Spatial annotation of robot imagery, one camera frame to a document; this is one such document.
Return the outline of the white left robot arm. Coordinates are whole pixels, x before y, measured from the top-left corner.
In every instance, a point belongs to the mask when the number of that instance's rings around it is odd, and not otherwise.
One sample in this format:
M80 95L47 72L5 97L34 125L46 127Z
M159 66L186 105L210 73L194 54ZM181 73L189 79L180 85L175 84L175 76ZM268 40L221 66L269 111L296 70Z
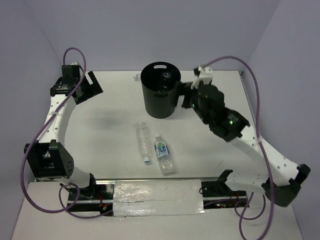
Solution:
M93 72L92 80L81 79L83 68L78 63L62 65L62 76L50 88L50 107L47 119L53 120L33 143L27 162L34 177L43 181L74 183L80 189L80 200L93 199L98 194L96 180L91 173L77 168L71 154L65 148L65 135L75 107L103 93Z

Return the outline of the crushed clear plastic bottle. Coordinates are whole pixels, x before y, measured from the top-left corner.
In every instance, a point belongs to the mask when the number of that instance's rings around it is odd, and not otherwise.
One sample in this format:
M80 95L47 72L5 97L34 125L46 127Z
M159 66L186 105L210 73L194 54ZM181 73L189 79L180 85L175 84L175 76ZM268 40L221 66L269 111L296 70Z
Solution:
M167 92L172 89L172 74L169 71L164 71L160 74L157 91L158 92Z

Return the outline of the labelled bottle white cap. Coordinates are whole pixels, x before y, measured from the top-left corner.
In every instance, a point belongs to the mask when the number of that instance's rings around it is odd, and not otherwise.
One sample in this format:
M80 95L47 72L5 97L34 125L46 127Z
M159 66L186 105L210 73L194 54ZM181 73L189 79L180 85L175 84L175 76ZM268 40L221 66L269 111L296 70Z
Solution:
M162 175L170 176L175 174L176 168L174 166L168 144L160 134L156 135L153 148Z

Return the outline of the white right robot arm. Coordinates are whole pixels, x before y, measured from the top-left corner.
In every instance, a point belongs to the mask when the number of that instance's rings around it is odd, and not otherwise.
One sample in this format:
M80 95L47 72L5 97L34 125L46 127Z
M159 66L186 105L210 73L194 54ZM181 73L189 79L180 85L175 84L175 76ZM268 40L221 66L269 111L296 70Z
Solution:
M210 131L226 143L245 153L265 174L241 174L224 170L217 179L217 190L228 196L231 192L246 191L265 195L279 207L287 207L297 197L311 169L297 164L265 141L239 112L225 106L225 95L212 84L178 82L174 86L173 102L183 96L182 108L191 108Z

